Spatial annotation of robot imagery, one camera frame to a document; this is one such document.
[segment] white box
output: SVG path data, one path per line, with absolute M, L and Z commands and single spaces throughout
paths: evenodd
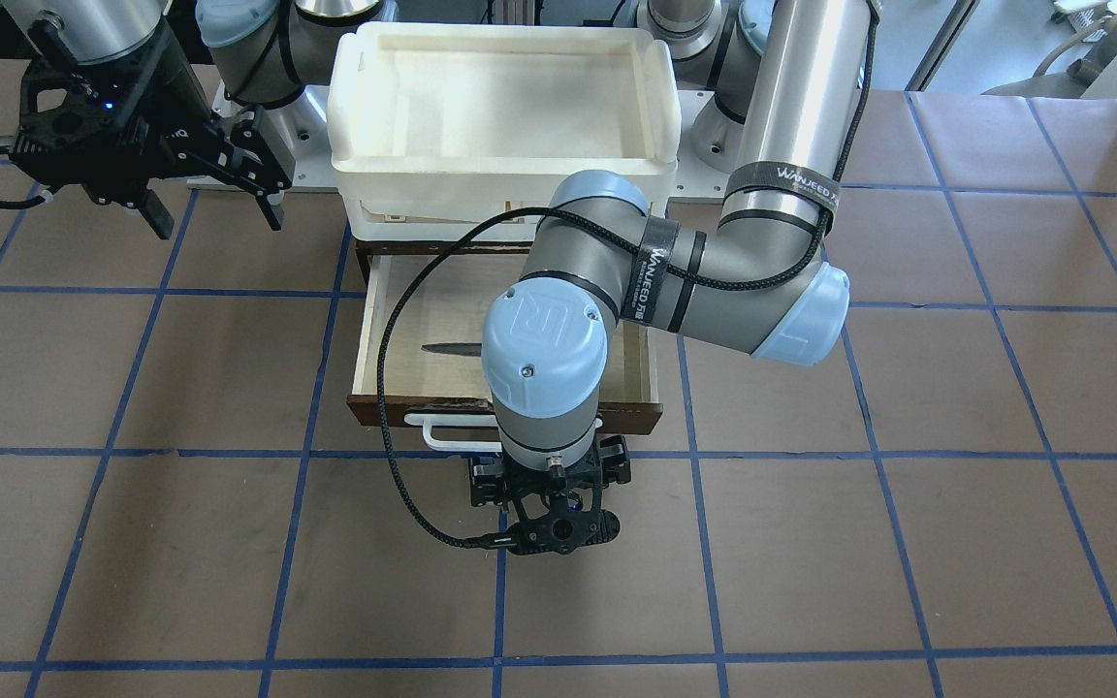
M 456 239 L 620 173 L 663 216 L 679 150 L 670 54 L 634 28 L 371 22 L 342 37 L 332 164 L 359 239 Z M 528 241 L 535 220 L 485 241 Z

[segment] metal pole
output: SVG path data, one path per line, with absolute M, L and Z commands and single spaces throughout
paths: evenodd
M 960 38 L 963 27 L 967 26 L 967 20 L 972 18 L 972 13 L 976 10 L 976 4 L 980 3 L 981 0 L 958 0 L 951 8 L 951 13 L 947 15 L 943 26 L 938 28 L 937 36 L 934 37 L 934 44 L 929 44 L 928 51 L 925 52 L 922 61 L 916 66 L 913 79 L 907 82 L 906 89 L 908 92 L 922 92 L 930 83 L 934 83 L 934 76 L 937 74 L 938 67 L 943 66 L 943 61 L 947 57 L 947 54 L 951 52 L 954 41 Z

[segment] velcro strap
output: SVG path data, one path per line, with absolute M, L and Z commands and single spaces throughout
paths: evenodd
M 830 217 L 834 217 L 834 209 L 839 208 L 839 182 L 799 165 L 762 160 L 737 169 L 726 182 L 727 195 L 754 189 L 776 189 L 802 195 L 829 211 Z
M 632 261 L 632 277 L 623 298 L 623 318 L 640 324 L 652 322 L 652 313 L 658 308 L 661 283 L 666 279 L 666 265 L 675 239 L 679 237 L 679 224 L 666 218 L 649 217 L 640 235 L 640 251 Z

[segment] white container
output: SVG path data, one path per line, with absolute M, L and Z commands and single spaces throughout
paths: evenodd
M 456 239 L 620 173 L 663 216 L 679 150 L 666 45 L 634 28 L 370 22 L 330 83 L 332 164 L 359 239 Z M 485 241 L 528 241 L 535 220 Z

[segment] white handle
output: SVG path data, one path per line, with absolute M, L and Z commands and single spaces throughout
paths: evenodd
M 424 414 L 424 412 L 413 412 L 403 415 L 403 421 L 420 426 L 421 438 L 424 444 L 433 448 L 435 451 L 458 451 L 462 453 L 502 453 L 503 443 L 499 441 L 446 441 L 442 438 L 433 437 L 433 428 L 497 428 L 497 420 L 494 415 L 451 415 L 451 414 Z

